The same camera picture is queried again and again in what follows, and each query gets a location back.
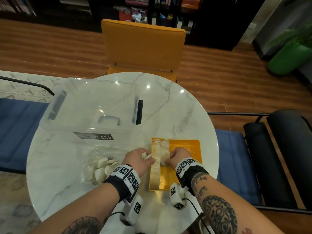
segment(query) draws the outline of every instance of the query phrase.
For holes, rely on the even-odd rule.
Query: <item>green pot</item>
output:
[[[312,57],[312,49],[300,43],[286,43],[271,59],[268,70],[274,75],[286,75],[302,66]]]

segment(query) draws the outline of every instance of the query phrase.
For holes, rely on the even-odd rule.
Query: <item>yellow tray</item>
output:
[[[180,140],[180,139],[170,139],[169,140],[169,151],[172,152],[176,147],[184,147],[186,148],[192,155],[192,158],[196,159],[200,163],[201,160],[201,150],[200,150],[200,142],[199,140]],[[180,183],[176,176],[176,170],[172,167],[162,167],[160,166],[160,182],[158,190],[150,191],[165,191],[169,190],[172,183],[177,182]]]

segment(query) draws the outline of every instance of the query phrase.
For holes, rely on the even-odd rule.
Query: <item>black cable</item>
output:
[[[182,200],[188,200],[188,201],[193,205],[193,207],[194,207],[195,211],[197,212],[197,214],[198,214],[200,220],[201,220],[202,223],[204,224],[204,226],[205,226],[205,228],[207,229],[207,231],[209,232],[209,234],[211,234],[211,232],[209,231],[208,227],[206,226],[204,220],[201,218],[199,212],[198,212],[197,209],[195,208],[195,205],[192,203],[192,201],[190,201],[188,198],[183,198]]]
[[[123,216],[125,215],[124,212],[118,211],[118,212],[112,213],[110,216],[113,216],[113,215],[116,214],[116,213],[121,213]]]
[[[0,79],[7,80],[7,81],[12,81],[12,82],[17,82],[17,83],[21,83],[21,84],[27,84],[27,85],[41,87],[41,88],[45,89],[46,91],[48,91],[52,96],[54,96],[54,93],[53,93],[52,90],[50,90],[47,86],[44,86],[44,85],[41,85],[41,84],[28,82],[28,81],[23,81],[23,80],[14,79],[14,78],[8,78],[8,77],[4,77],[4,76],[1,76],[1,75],[0,75]]]

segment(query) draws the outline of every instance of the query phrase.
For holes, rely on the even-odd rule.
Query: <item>forearm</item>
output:
[[[191,187],[216,234],[283,233],[246,200],[210,175],[197,173]]]
[[[118,202],[115,187],[104,183],[53,214],[30,233],[99,233]]]

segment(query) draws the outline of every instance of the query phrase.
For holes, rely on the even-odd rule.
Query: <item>hand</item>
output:
[[[129,164],[136,171],[138,176],[141,178],[147,171],[147,169],[156,162],[156,159],[150,157],[149,159],[143,160],[142,153],[146,152],[147,155],[151,153],[144,148],[138,148],[126,153],[124,160],[121,164]]]
[[[182,159],[192,157],[191,153],[185,148],[176,147],[170,154],[170,158],[165,160],[165,163],[172,166],[174,169]]]

